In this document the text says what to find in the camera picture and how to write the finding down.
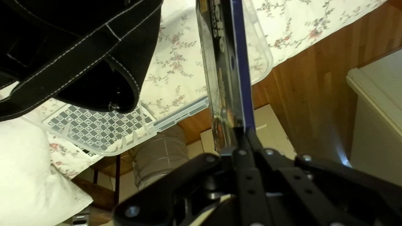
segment black fabric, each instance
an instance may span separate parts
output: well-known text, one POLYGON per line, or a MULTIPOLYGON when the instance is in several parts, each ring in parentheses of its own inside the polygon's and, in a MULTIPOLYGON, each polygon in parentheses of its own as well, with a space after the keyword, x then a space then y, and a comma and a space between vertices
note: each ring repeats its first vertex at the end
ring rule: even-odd
POLYGON ((21 80, 0 101, 0 120, 52 96, 93 110, 131 111, 160 16, 161 0, 0 1, 0 87, 21 80))

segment bed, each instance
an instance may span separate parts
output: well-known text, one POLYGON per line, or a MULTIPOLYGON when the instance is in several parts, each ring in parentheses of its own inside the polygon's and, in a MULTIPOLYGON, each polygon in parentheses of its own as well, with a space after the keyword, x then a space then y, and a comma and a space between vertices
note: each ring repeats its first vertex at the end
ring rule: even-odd
MULTIPOLYGON (((269 70, 317 41, 374 11, 386 0, 253 0, 268 53, 268 67, 252 62, 254 82, 269 70)), ((179 114, 207 97, 200 41, 194 0, 166 0, 163 28, 154 55, 141 102, 156 120, 179 114)), ((51 99, 24 119, 42 124, 66 104, 51 99)), ((73 178, 100 160, 104 154, 85 151, 75 140, 47 130, 51 164, 73 178)))

